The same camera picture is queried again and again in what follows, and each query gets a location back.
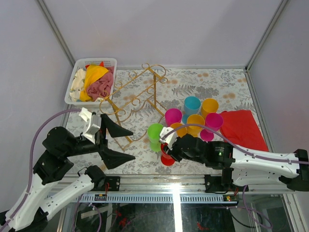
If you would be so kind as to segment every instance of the yellow cup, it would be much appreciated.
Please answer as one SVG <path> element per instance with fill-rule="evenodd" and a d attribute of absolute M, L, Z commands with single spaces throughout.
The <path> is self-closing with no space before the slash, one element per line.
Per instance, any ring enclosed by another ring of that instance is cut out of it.
<path fill-rule="evenodd" d="M 205 101 L 203 101 L 202 107 L 201 107 L 201 113 L 203 118 L 205 119 L 206 116 L 209 113 L 216 113 L 219 109 L 219 103 L 212 98 L 208 98 Z"/>
<path fill-rule="evenodd" d="M 187 120 L 187 124 L 199 124 L 199 125 L 205 125 L 205 119 L 201 115 L 190 115 Z M 192 135 L 193 137 L 197 137 L 197 134 L 202 131 L 203 128 L 198 126 L 189 126 L 187 127 L 188 134 Z"/>
<path fill-rule="evenodd" d="M 182 126 L 182 124 L 179 123 L 179 122 L 175 122 L 172 125 L 170 125 L 170 127 L 172 127 L 173 129 L 176 129 L 176 128 L 180 127 L 180 126 Z M 177 131 L 177 134 L 178 134 L 179 137 L 182 138 L 185 134 L 187 134 L 187 128 L 184 127 L 184 128 L 179 129 Z"/>

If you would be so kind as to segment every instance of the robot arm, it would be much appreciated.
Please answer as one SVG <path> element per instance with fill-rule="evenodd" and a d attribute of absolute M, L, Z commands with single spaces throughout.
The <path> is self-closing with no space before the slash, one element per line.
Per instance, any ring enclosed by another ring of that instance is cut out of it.
<path fill-rule="evenodd" d="M 293 160 L 308 162 L 308 154 L 305 150 L 298 149 L 294 153 L 282 154 L 239 146 L 252 153 L 251 157 L 229 143 L 221 141 L 207 143 L 190 134 L 180 138 L 174 132 L 165 138 L 165 135 L 172 130 L 172 128 L 163 128 L 160 142 L 166 144 L 165 152 L 178 162 L 187 159 L 213 169 L 223 170 L 223 175 L 230 178 L 230 184 L 236 186 L 281 183 L 292 190 L 309 191 L 309 166 L 293 162 Z M 273 159 L 285 159 L 289 162 L 277 162 Z"/>
<path fill-rule="evenodd" d="M 106 114 L 97 116 L 82 109 L 80 116 L 85 121 L 83 134 L 74 137 L 63 127 L 51 129 L 43 141 L 46 151 L 33 167 L 32 184 L 16 204 L 9 210 L 0 213 L 0 225 L 10 220 L 10 231 L 42 231 L 47 222 L 78 196 L 92 189 L 104 190 L 106 175 L 98 166 L 90 166 L 75 182 L 48 197 L 50 190 L 64 177 L 73 166 L 68 157 L 98 152 L 108 169 L 116 168 L 135 157 L 108 149 L 106 129 L 111 137 L 130 136 L 133 133 L 115 124 Z M 12 213 L 24 201 L 13 218 Z"/>

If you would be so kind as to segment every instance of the green cup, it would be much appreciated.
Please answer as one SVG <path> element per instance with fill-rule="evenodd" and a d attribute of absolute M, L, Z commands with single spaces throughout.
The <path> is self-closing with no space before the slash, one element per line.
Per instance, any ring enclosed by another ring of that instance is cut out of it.
<path fill-rule="evenodd" d="M 150 143 L 150 148 L 151 148 L 154 152 L 161 151 L 161 144 L 160 144 L 160 143 Z"/>
<path fill-rule="evenodd" d="M 157 152 L 161 150 L 159 138 L 160 138 L 160 132 L 163 129 L 163 125 L 160 123 L 154 123 L 150 125 L 150 127 L 147 130 L 148 138 L 150 141 L 150 148 Z"/>

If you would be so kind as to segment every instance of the pink cup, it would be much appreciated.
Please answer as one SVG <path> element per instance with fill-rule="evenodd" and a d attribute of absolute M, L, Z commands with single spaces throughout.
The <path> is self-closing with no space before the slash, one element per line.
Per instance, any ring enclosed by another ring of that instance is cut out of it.
<path fill-rule="evenodd" d="M 220 127 L 223 125 L 223 118 L 220 114 L 210 113 L 206 116 L 205 126 L 210 127 L 214 131 L 218 131 Z"/>
<path fill-rule="evenodd" d="M 181 122 L 182 117 L 182 112 L 176 108 L 171 108 L 165 113 L 165 121 L 168 127 L 171 126 L 173 123 Z"/>
<path fill-rule="evenodd" d="M 199 134 L 202 140 L 208 142 L 213 140 L 214 135 L 211 132 L 207 132 L 205 129 L 201 131 L 201 134 Z"/>

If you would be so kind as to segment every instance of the plastic cup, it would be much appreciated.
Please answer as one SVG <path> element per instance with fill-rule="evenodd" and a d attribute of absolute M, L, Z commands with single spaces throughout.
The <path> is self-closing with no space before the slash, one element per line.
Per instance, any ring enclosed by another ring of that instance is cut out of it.
<path fill-rule="evenodd" d="M 174 164 L 175 160 L 168 154 L 166 154 L 163 150 L 164 148 L 164 144 L 161 144 L 161 151 L 162 151 L 162 155 L 161 155 L 161 162 L 165 165 L 165 166 L 171 166 Z"/>
<path fill-rule="evenodd" d="M 147 130 L 150 143 L 157 144 L 159 142 L 160 132 L 162 131 L 162 129 L 163 125 L 160 123 L 154 123 L 150 125 Z"/>
<path fill-rule="evenodd" d="M 187 120 L 188 120 L 188 117 L 189 117 L 190 115 L 183 115 L 183 119 L 182 119 L 182 121 L 183 121 L 183 124 L 187 124 Z"/>
<path fill-rule="evenodd" d="M 189 96 L 184 100 L 184 111 L 186 115 L 194 115 L 198 113 L 201 107 L 201 101 L 194 96 Z"/>
<path fill-rule="evenodd" d="M 218 131 L 223 125 L 223 118 L 220 114 L 210 113 L 206 116 L 205 126 L 210 127 L 214 131 Z"/>
<path fill-rule="evenodd" d="M 182 126 L 182 124 L 179 123 L 179 122 L 176 122 L 176 123 L 173 123 L 170 127 L 172 127 L 173 129 L 176 129 L 176 128 L 180 127 L 180 126 Z M 179 130 L 177 131 L 177 135 L 178 135 L 179 137 L 181 137 L 181 138 L 182 138 L 185 134 L 187 134 L 187 128 L 186 128 L 186 127 L 181 128 L 181 129 L 179 129 Z"/>
<path fill-rule="evenodd" d="M 213 133 L 208 132 L 208 131 L 205 130 L 205 129 L 203 129 L 203 130 L 201 131 L 201 133 L 199 134 L 199 136 L 201 137 L 202 140 L 204 140 L 204 141 L 206 141 L 206 142 L 211 141 L 211 140 L 213 140 L 213 138 L 214 138 Z"/>
<path fill-rule="evenodd" d="M 201 115 L 190 115 L 187 120 L 187 124 L 199 124 L 199 125 L 205 125 L 205 120 Z M 188 134 L 192 135 L 193 137 L 197 137 L 197 134 L 201 132 L 203 128 L 198 126 L 189 126 L 187 127 Z"/>
<path fill-rule="evenodd" d="M 176 122 L 181 122 L 182 117 L 182 112 L 176 108 L 171 108 L 165 113 L 165 121 L 168 126 L 171 126 L 173 123 Z"/>
<path fill-rule="evenodd" d="M 216 113 L 218 109 L 219 109 L 219 103 L 215 99 L 212 98 L 206 99 L 205 101 L 203 101 L 201 108 L 203 118 L 206 118 L 206 116 L 209 113 Z"/>
<path fill-rule="evenodd" d="M 164 156 L 161 156 L 161 162 L 165 165 L 165 166 L 171 166 L 175 163 L 174 159 L 167 159 Z"/>
<path fill-rule="evenodd" d="M 150 143 L 150 149 L 152 149 L 154 152 L 158 152 L 161 150 L 161 144 L 158 143 Z"/>
<path fill-rule="evenodd" d="M 164 151 L 164 144 L 161 144 L 162 156 L 168 160 L 173 159 L 170 155 L 166 154 Z"/>

